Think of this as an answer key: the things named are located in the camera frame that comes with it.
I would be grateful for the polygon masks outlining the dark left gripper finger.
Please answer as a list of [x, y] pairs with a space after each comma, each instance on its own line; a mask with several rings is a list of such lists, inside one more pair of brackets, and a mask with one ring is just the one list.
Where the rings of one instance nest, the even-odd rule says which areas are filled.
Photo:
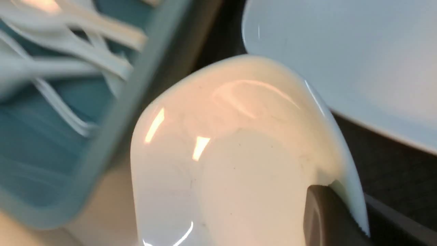
[[348, 207], [328, 186], [308, 187], [303, 229], [307, 246], [372, 245]]

